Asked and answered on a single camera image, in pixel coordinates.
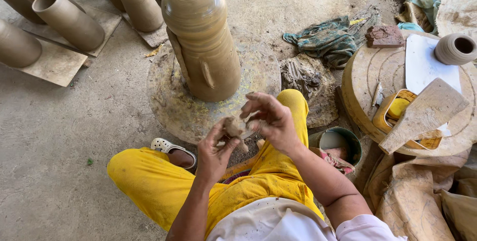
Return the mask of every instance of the yellow container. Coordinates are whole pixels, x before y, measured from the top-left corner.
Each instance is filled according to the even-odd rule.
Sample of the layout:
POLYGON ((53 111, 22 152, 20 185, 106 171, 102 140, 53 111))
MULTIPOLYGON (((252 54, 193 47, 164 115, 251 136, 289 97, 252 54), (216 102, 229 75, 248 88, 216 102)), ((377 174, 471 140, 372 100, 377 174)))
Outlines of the yellow container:
MULTIPOLYGON (((386 121, 386 114, 391 106, 391 103, 395 98, 404 98, 409 102, 412 102, 417 97, 416 94, 409 91, 408 89, 401 89, 397 93, 387 96, 381 105, 379 106, 378 111, 373 117, 373 124, 384 133, 388 134, 393 127, 386 121)), ((442 137, 422 139, 421 143, 418 143, 414 140, 406 142, 405 146, 411 149, 420 149, 420 150, 435 150, 441 143, 442 137)))

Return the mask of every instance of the pottery wheel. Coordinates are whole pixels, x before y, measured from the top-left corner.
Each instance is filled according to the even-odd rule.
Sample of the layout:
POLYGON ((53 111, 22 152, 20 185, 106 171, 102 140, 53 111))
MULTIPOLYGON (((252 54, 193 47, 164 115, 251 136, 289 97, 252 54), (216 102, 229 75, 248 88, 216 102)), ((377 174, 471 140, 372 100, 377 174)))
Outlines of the pottery wheel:
MULTIPOLYGON (((152 112, 171 134, 197 144, 212 126, 225 116, 238 118, 249 92, 277 96, 281 89, 278 61, 273 51, 257 35, 230 26, 240 60, 242 78, 233 96, 220 102, 204 102, 194 97, 182 77, 169 41, 158 51, 147 75, 147 95, 152 112)), ((252 132, 242 134, 243 138, 252 132)))
MULTIPOLYGON (((418 31, 401 31, 406 39, 411 33, 439 39, 418 31)), ((384 96, 405 88, 405 46, 401 48, 368 48, 363 45, 350 58, 343 72, 343 99, 346 109, 360 129, 376 142, 385 134, 372 120, 377 107, 372 108, 374 91, 381 81, 384 96)), ((462 95, 470 103, 465 110, 449 121, 451 136, 444 137, 435 150, 411 149, 402 146, 397 152, 414 156, 449 156, 463 152, 477 142, 476 90, 477 69, 472 63, 459 66, 462 95)))

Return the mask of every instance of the wooden paddle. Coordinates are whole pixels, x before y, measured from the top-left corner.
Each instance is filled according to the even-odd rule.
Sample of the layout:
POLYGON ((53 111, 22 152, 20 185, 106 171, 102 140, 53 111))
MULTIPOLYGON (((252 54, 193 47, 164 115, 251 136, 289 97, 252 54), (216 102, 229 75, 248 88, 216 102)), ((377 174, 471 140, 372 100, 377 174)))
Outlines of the wooden paddle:
POLYGON ((379 143, 388 155, 419 134, 435 130, 464 110, 469 102, 440 78, 407 106, 391 132, 379 143))

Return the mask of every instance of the brick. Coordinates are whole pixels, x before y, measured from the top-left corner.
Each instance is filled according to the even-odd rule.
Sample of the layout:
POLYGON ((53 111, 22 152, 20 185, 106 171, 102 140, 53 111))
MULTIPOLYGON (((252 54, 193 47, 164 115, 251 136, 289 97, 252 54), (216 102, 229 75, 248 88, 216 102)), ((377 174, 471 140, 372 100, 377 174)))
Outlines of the brick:
POLYGON ((405 43, 397 26, 372 26, 365 37, 370 48, 398 48, 405 43))

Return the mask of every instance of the concrete floor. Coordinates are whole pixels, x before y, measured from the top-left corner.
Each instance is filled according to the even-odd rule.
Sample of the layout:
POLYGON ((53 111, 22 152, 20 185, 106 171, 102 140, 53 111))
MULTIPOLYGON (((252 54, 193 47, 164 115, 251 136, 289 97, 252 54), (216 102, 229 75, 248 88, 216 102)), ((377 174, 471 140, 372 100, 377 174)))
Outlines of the concrete floor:
MULTIPOLYGON (((119 13, 107 0, 76 0, 119 13)), ((392 0, 227 0, 229 24, 261 36, 279 60, 295 55, 284 31, 367 4, 394 24, 392 0)), ((0 1, 0 18, 18 15, 0 1)), ((158 136, 195 150, 155 119, 146 94, 151 48, 121 21, 74 89, 0 66, 0 240, 163 240, 166 232, 115 187, 108 160, 158 136), (94 163, 87 165, 87 159, 94 163)), ((373 162, 366 165, 373 167, 373 162)))

